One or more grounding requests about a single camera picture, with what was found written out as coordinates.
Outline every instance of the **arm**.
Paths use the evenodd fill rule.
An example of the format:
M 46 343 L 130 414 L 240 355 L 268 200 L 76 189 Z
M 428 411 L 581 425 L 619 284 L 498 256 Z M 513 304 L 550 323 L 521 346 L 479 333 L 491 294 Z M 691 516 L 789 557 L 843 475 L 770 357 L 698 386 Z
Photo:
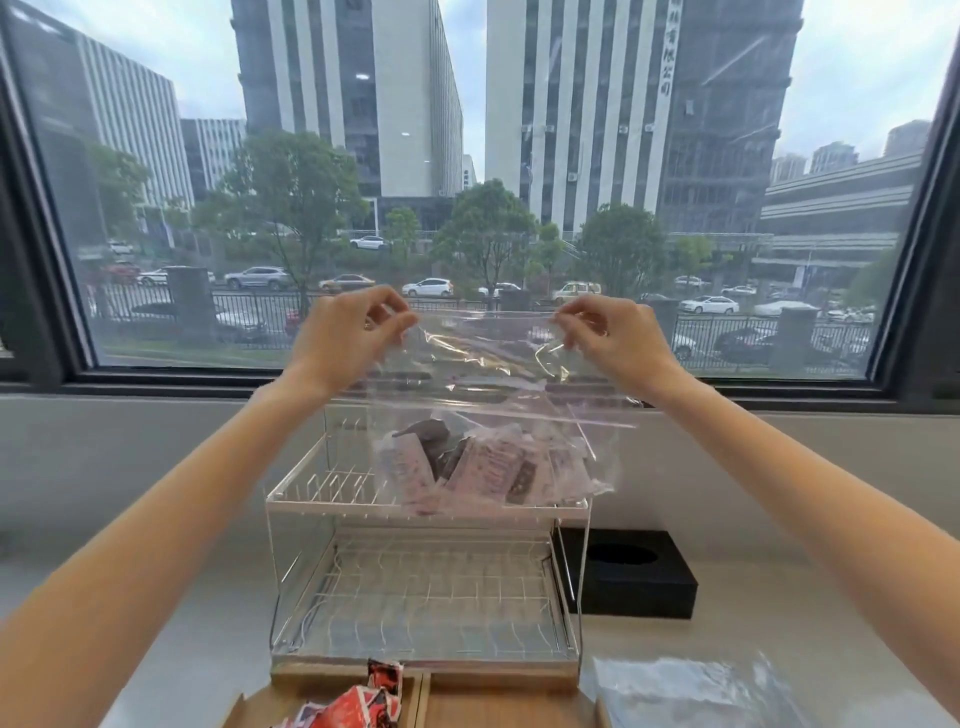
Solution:
M 283 375 L 0 626 L 5 723 L 99 725 L 286 439 L 416 320 L 385 286 L 321 299 Z
M 960 542 L 687 373 L 647 306 L 583 297 L 558 323 L 568 346 L 666 412 L 796 536 L 960 718 Z

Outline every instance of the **plastic bag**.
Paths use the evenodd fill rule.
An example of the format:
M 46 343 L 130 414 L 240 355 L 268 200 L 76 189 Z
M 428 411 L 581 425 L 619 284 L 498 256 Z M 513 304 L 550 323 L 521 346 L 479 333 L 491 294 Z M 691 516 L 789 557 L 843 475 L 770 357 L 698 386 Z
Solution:
M 747 667 L 663 657 L 594 659 L 614 728 L 812 728 L 793 693 L 758 655 Z

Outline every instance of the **tree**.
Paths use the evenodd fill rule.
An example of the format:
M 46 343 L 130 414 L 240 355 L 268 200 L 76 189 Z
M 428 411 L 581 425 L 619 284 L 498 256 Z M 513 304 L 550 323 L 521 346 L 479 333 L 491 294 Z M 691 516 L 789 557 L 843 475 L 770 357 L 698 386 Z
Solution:
M 690 276 L 696 276 L 710 265 L 713 242 L 703 235 L 684 235 L 677 238 L 674 252 L 677 256 L 677 269 L 686 276 L 684 291 L 689 290 Z
M 537 229 L 534 216 L 500 180 L 476 184 L 457 196 L 450 221 L 439 231 L 432 255 L 466 265 L 492 292 L 504 266 L 521 255 Z
M 630 296 L 662 269 L 664 240 L 657 219 L 647 210 L 603 205 L 584 223 L 581 259 L 600 279 L 604 293 Z
M 417 213 L 410 207 L 397 207 L 387 213 L 386 236 L 391 242 L 391 255 L 400 260 L 404 270 L 410 251 L 417 244 L 417 231 L 420 221 Z
M 534 247 L 533 259 L 546 273 L 546 290 L 552 291 L 553 271 L 564 254 L 564 242 L 556 223 L 547 223 L 540 228 L 540 241 Z
M 886 299 L 894 279 L 899 251 L 889 248 L 865 268 L 856 272 L 850 288 L 844 294 L 849 306 L 879 305 Z
M 356 161 L 309 132 L 248 136 L 233 160 L 195 220 L 264 245 L 290 274 L 305 314 L 307 287 L 320 260 L 332 258 L 337 230 L 367 211 Z
M 87 151 L 97 177 L 107 235 L 119 239 L 135 237 L 136 208 L 143 205 L 143 190 L 150 180 L 150 170 L 133 155 L 102 144 L 91 143 Z

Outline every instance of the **hand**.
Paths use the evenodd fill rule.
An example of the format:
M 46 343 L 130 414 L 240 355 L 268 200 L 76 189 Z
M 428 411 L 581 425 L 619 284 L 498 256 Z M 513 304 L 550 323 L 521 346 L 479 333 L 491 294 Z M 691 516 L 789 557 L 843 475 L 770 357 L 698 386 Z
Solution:
M 322 406 L 364 376 L 390 346 L 401 345 L 403 332 L 417 320 L 389 285 L 320 298 L 276 383 Z
M 564 346 L 576 346 L 621 389 L 651 404 L 692 379 L 648 305 L 587 294 L 561 306 L 554 318 Z

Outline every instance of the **cloudy sky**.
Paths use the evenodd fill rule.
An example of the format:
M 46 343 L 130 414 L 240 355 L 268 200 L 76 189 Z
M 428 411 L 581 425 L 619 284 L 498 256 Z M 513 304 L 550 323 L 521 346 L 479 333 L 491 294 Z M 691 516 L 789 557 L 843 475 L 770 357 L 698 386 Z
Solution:
M 244 115 L 229 0 L 30 1 L 170 78 L 181 115 Z M 481 179 L 486 5 L 441 0 L 465 151 Z M 809 155 L 842 140 L 860 158 L 878 156 L 891 127 L 932 117 L 958 27 L 957 0 L 805 0 L 779 151 Z

